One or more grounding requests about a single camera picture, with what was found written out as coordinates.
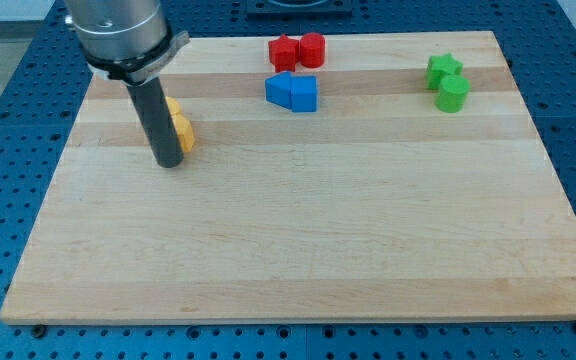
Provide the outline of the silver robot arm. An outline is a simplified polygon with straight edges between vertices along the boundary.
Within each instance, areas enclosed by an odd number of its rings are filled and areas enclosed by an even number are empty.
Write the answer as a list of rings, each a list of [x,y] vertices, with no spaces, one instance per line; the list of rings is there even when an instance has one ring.
[[[140,86],[190,42],[174,33],[160,0],[66,0],[65,23],[76,33],[93,72]]]

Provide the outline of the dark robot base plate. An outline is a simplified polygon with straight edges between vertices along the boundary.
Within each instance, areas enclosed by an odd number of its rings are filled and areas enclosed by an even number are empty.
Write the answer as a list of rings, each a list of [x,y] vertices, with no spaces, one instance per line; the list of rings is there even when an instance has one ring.
[[[349,15],[353,0],[245,0],[246,14],[253,17]]]

